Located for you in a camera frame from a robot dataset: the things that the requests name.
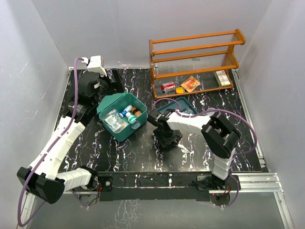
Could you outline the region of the blue divided tray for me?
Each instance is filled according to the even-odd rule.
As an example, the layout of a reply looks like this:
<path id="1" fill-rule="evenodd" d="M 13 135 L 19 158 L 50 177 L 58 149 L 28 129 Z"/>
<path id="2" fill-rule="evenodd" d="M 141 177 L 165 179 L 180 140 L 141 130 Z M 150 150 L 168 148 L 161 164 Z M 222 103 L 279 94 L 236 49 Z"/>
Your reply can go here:
<path id="1" fill-rule="evenodd" d="M 161 106 L 160 108 L 156 108 L 156 110 L 160 113 L 164 113 L 167 109 L 173 109 L 179 108 L 181 113 L 189 114 L 189 115 L 195 115 L 198 114 L 197 110 L 189 103 L 189 101 L 184 97 L 178 97 L 176 99 L 176 102 L 169 102 L 168 104 L 165 104 L 164 106 Z"/>

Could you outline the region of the small black scissors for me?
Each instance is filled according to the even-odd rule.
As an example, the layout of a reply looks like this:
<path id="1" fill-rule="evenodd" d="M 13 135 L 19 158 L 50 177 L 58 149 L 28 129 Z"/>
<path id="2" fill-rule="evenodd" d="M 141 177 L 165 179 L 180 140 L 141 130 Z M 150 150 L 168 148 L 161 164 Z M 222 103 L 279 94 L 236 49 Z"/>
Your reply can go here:
<path id="1" fill-rule="evenodd" d="M 176 147 L 177 147 L 177 148 L 180 148 L 181 151 L 182 151 L 183 153 L 187 153 L 187 154 L 190 154 L 190 153 L 191 153 L 191 152 L 190 152 L 184 145 L 182 145 L 182 144 L 177 144 Z"/>

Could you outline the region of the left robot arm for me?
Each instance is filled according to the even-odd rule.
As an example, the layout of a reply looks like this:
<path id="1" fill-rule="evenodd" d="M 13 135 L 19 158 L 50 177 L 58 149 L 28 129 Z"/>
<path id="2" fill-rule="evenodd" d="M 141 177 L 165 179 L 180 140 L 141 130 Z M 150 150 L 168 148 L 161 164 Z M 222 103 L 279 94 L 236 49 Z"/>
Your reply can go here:
<path id="1" fill-rule="evenodd" d="M 107 75 L 90 71 L 75 75 L 74 98 L 67 104 L 49 142 L 28 167 L 21 167 L 17 172 L 27 192 L 54 204 L 65 191 L 76 187 L 96 189 L 99 182 L 94 169 L 81 166 L 60 173 L 59 168 L 74 141 L 97 114 L 101 99 L 125 91 L 119 71 L 112 69 L 112 74 L 113 80 Z"/>

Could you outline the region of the brown medicine bottle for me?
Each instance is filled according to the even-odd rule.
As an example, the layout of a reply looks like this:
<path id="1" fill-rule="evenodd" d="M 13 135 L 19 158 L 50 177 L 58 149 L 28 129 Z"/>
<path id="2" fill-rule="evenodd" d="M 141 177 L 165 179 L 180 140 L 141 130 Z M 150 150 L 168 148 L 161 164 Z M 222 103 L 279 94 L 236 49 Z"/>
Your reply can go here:
<path id="1" fill-rule="evenodd" d="M 142 114 L 142 112 L 141 112 L 139 109 L 137 109 L 136 107 L 133 107 L 133 108 L 131 109 L 131 111 L 132 111 L 133 115 L 134 115 L 136 118 L 139 117 L 139 116 Z"/>

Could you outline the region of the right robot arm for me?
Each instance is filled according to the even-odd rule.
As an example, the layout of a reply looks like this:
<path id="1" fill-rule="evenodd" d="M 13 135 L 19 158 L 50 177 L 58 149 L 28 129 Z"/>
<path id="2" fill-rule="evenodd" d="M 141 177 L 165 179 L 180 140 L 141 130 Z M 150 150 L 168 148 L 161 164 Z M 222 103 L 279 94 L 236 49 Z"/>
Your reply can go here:
<path id="1" fill-rule="evenodd" d="M 177 114 L 173 109 L 164 113 L 152 110 L 147 121 L 156 127 L 153 131 L 162 148 L 176 145 L 182 138 L 181 131 L 201 135 L 214 154 L 212 174 L 195 185 L 202 188 L 224 189 L 229 185 L 230 167 L 241 133 L 220 112 L 212 115 L 192 116 Z"/>

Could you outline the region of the clear bag of plasters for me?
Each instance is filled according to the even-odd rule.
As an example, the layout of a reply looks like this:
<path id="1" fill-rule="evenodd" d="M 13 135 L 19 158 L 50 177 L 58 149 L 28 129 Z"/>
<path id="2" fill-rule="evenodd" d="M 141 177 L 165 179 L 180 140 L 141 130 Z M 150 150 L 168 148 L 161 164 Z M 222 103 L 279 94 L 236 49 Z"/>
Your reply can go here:
<path id="1" fill-rule="evenodd" d="M 127 123 L 119 116 L 116 109 L 106 114 L 102 120 L 114 133 L 121 132 L 127 126 Z"/>

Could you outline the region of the white spray bottle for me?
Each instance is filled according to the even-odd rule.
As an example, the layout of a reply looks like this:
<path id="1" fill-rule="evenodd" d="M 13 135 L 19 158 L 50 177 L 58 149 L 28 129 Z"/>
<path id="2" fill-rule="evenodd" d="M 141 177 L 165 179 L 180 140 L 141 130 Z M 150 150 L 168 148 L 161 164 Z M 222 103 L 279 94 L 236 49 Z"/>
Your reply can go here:
<path id="1" fill-rule="evenodd" d="M 136 117 L 133 113 L 127 112 L 125 116 L 130 124 L 134 124 L 136 122 Z"/>

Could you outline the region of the blue white bandage roll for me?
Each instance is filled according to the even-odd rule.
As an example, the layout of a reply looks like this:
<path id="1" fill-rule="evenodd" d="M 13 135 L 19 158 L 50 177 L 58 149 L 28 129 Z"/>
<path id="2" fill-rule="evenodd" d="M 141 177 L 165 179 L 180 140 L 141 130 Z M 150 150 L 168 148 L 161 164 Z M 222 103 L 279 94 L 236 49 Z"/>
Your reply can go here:
<path id="1" fill-rule="evenodd" d="M 124 108 L 124 109 L 119 113 L 119 116 L 120 116 L 121 118 L 125 117 L 125 116 L 126 116 L 126 113 L 127 113 L 127 112 L 130 112 L 132 108 L 133 108 L 132 105 L 128 105 L 126 108 Z"/>

